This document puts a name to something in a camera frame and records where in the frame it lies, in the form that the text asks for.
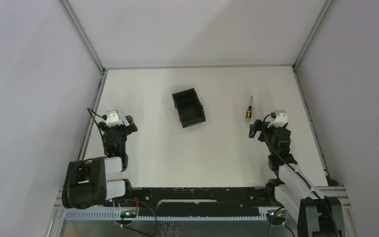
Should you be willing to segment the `yellow black screwdriver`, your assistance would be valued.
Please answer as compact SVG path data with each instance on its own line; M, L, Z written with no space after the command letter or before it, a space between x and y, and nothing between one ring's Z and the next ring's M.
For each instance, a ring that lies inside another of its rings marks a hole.
M251 96L250 103L249 103L249 106L248 106L248 109L246 112L246 116L245 116L247 120L250 120L252 117L252 102L253 102L253 97Z

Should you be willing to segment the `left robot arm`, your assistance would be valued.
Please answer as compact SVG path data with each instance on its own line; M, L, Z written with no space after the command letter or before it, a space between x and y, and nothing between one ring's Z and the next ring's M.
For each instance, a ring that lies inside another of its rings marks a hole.
M109 175L124 172L128 167L127 137L138 128L132 116L125 118L128 125L117 114L108 114L104 121L98 123L104 156L69 163L62 190L65 208L87 209L103 205L110 199L116 199L123 206L134 201L128 179L108 179Z

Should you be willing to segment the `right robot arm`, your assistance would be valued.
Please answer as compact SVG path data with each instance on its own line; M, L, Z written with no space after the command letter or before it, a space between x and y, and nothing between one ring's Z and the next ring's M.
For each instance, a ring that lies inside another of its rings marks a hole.
M296 218L299 237L344 237L342 204L316 188L301 171L290 152L291 131L287 125L275 126L266 120L250 125L249 137L264 142L269 150L268 165L275 174L266 185L265 198Z

